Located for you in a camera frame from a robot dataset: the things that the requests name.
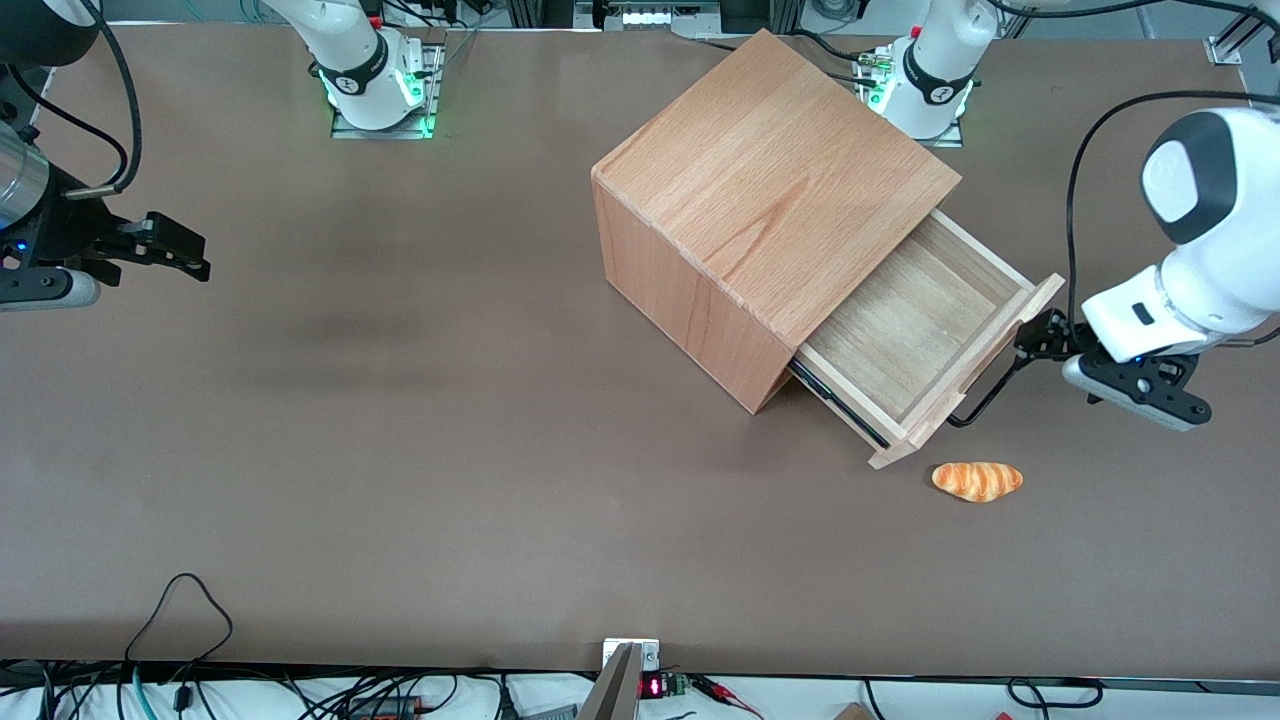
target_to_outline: croissant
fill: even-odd
[[[969,502],[991,502],[1023,487],[1023,474],[1001,462],[947,462],[933,470],[933,484]]]

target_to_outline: red digital display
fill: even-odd
[[[660,673],[645,673],[636,687],[636,697],[640,700],[657,700],[667,697],[667,683]]]

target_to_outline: brown table surface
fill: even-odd
[[[119,657],[191,570],[236,619],[221,660],[582,669],[650,635],[689,670],[1280,676],[1270,348],[1203,361],[1216,416],[1189,434],[1043,364],[873,471],[796,383],[748,415],[604,282],[589,167],[721,50],[485,33],[435,140],[352,142],[288,28],[119,36],[146,154],[111,206],[206,234],[212,282],[127,266],[91,309],[0,316],[0,656]],[[1094,118],[1239,87],[1197,42],[1001,42],[982,77],[945,210],[1037,281],[1065,273]],[[52,99],[127,137],[101,46]],[[1192,106],[1098,136],[1082,293],[1167,252],[1138,170]],[[55,161],[110,169],[40,126]],[[927,482],[951,460],[1027,483],[965,505]],[[184,587],[140,655],[218,634]]]

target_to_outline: open drawer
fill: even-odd
[[[934,209],[797,348],[791,372],[883,468],[924,445],[1060,287],[1057,274],[1032,284]]]

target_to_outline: wooden box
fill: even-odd
[[[764,31],[591,179],[608,281],[751,413],[795,359],[874,466],[919,448],[1061,284],[947,220],[960,177]]]

